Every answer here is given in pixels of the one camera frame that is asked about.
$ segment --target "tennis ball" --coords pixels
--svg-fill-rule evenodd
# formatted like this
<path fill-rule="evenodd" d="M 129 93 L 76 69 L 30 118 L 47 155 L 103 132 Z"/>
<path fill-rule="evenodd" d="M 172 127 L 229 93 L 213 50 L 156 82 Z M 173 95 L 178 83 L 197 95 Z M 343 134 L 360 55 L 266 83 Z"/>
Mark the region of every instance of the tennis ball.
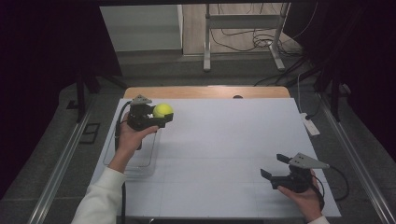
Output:
<path fill-rule="evenodd" d="M 152 110 L 154 118 L 163 118 L 165 115 L 172 114 L 173 108 L 168 104 L 158 104 Z"/>

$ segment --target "white table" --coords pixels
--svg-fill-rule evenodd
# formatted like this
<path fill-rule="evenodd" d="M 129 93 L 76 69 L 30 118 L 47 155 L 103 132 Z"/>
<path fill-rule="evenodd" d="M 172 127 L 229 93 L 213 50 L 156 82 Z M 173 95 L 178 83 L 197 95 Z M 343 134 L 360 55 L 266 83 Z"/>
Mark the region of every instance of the white table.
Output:
<path fill-rule="evenodd" d="M 152 100 L 153 105 L 171 105 L 175 116 L 162 130 L 154 175 L 126 182 L 127 216 L 302 216 L 260 173 L 261 168 L 273 175 L 289 173 L 288 165 L 276 160 L 276 153 L 293 157 L 302 152 L 316 158 L 293 99 Z M 126 101 L 120 100 L 92 182 L 103 172 L 115 120 Z M 340 217 L 324 174 L 316 173 L 326 192 L 323 214 Z"/>

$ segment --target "wall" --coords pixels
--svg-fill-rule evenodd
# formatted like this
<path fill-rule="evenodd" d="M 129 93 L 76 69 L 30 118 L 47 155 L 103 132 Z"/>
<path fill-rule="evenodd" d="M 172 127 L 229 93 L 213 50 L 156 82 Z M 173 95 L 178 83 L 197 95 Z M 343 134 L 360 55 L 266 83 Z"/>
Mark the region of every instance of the wall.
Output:
<path fill-rule="evenodd" d="M 115 51 L 181 49 L 176 5 L 101 7 L 101 11 Z"/>

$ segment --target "aluminum rail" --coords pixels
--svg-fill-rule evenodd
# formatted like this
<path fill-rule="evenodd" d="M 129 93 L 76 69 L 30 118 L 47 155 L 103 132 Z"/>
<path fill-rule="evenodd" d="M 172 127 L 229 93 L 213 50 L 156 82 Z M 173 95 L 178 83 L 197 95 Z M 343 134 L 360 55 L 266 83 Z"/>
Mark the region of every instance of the aluminum rail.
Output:
<path fill-rule="evenodd" d="M 343 125 L 341 124 L 341 122 L 337 122 L 333 117 L 332 112 L 329 109 L 329 102 L 326 100 L 326 98 L 323 97 L 321 99 L 322 108 L 326 114 L 326 117 L 332 125 L 332 129 L 337 135 L 338 140 L 340 141 L 346 155 L 348 156 L 349 161 L 351 162 L 356 174 L 358 175 L 361 184 L 366 190 L 366 193 L 369 196 L 376 212 L 378 213 L 378 216 L 381 218 L 382 223 L 395 224 L 395 217 L 390 211 L 389 205 L 384 195 L 382 195 L 378 185 L 370 176 L 356 148 L 353 146 L 352 142 L 347 136 L 347 132 L 345 131 Z"/>
<path fill-rule="evenodd" d="M 44 187 L 44 190 L 41 193 L 41 196 L 38 199 L 37 204 L 35 205 L 35 209 L 33 210 L 33 213 L 27 223 L 41 224 L 44 222 L 44 219 L 46 218 L 47 213 L 50 210 L 50 206 L 55 197 L 55 194 L 58 191 L 58 188 L 64 178 L 64 173 L 67 170 L 71 158 L 73 157 L 75 149 L 78 145 L 79 138 L 81 137 L 85 125 L 90 118 L 95 100 L 96 96 L 93 95 L 84 117 L 81 119 L 80 123 L 76 124 L 76 127 L 73 130 L 73 133 L 70 136 L 66 146 L 64 147 L 64 151 L 61 154 L 58 162 L 56 163 L 55 168 L 51 176 L 49 177 L 49 181 L 47 182 L 46 187 Z"/>

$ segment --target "hand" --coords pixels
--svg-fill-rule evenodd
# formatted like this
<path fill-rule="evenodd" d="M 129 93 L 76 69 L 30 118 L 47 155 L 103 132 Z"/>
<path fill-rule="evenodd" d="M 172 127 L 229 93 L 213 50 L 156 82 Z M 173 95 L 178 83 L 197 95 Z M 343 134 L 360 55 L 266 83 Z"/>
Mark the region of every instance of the hand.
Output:
<path fill-rule="evenodd" d="M 313 176 L 312 181 L 314 186 L 317 188 L 318 182 Z M 311 222 L 322 216 L 319 207 L 318 195 L 311 188 L 303 193 L 295 193 L 281 186 L 277 187 L 277 189 L 297 204 L 300 212 L 304 215 L 307 222 Z"/>
<path fill-rule="evenodd" d="M 135 131 L 126 123 L 128 119 L 128 113 L 126 113 L 122 119 L 120 125 L 120 138 L 119 148 L 116 151 L 112 161 L 108 165 L 108 168 L 123 173 L 128 161 L 134 155 L 134 152 L 142 143 L 143 138 L 151 133 L 158 131 L 158 126 L 151 126 L 143 131 Z"/>

